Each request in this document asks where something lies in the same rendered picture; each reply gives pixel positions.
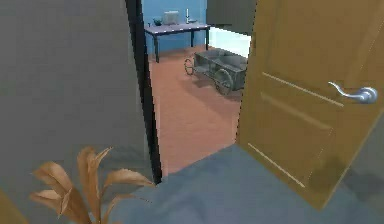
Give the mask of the grey wheeled cart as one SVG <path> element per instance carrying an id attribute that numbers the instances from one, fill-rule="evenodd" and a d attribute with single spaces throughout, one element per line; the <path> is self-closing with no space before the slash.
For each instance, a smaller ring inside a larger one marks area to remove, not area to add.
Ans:
<path id="1" fill-rule="evenodd" d="M 187 75 L 199 73 L 210 78 L 221 95 L 244 88 L 247 70 L 247 58 L 236 53 L 215 48 L 195 52 L 193 59 L 184 60 Z"/>

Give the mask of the grey table with black legs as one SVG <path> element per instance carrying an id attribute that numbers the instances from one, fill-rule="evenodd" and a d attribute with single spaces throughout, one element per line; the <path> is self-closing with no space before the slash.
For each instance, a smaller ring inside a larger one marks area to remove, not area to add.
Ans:
<path id="1" fill-rule="evenodd" d="M 205 32 L 206 42 L 205 49 L 208 49 L 209 46 L 209 31 L 211 26 L 204 23 L 180 23 L 172 25 L 160 25 L 160 26 L 146 26 L 144 31 L 152 36 L 153 45 L 154 45 L 154 54 L 155 61 L 159 62 L 159 37 L 180 33 L 189 33 L 190 34 L 190 46 L 194 46 L 194 37 L 195 33 L 199 31 Z"/>

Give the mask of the white candle holder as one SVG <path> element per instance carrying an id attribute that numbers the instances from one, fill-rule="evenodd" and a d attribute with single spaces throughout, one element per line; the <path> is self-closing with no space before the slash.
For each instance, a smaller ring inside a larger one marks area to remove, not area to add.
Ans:
<path id="1" fill-rule="evenodd" d="M 193 19 L 193 18 L 190 17 L 190 13 L 189 13 L 189 9 L 188 8 L 186 9 L 185 22 L 186 22 L 186 24 L 196 23 L 197 22 L 196 19 Z"/>

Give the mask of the grey box on table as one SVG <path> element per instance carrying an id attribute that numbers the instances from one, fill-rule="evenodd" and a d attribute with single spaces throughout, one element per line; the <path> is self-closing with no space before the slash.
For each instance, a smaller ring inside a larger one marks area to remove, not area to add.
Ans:
<path id="1" fill-rule="evenodd" d="M 178 17 L 179 17 L 178 11 L 166 11 L 163 15 L 163 24 L 175 25 L 179 21 Z"/>

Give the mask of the brown wooden room door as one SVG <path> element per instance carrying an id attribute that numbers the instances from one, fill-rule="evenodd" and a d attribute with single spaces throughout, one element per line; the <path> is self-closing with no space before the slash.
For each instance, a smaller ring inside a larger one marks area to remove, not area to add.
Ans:
<path id="1" fill-rule="evenodd" d="M 384 0 L 257 0 L 239 146 L 322 209 L 383 113 Z"/>

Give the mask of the brown leafy house plant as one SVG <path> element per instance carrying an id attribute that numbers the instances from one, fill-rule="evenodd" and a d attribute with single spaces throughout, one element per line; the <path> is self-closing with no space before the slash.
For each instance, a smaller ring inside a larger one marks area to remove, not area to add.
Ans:
<path id="1" fill-rule="evenodd" d="M 98 169 L 112 147 L 97 153 L 93 147 L 84 147 L 77 155 L 77 168 L 82 193 L 75 187 L 65 169 L 58 163 L 47 161 L 32 172 L 49 189 L 32 192 L 29 198 L 54 210 L 58 217 L 66 216 L 75 224 L 109 224 L 114 207 L 123 199 L 134 198 L 131 193 L 116 195 L 102 212 L 102 199 L 107 189 L 115 184 L 154 187 L 155 183 L 143 174 L 121 168 L 107 174 L 99 189 Z"/>

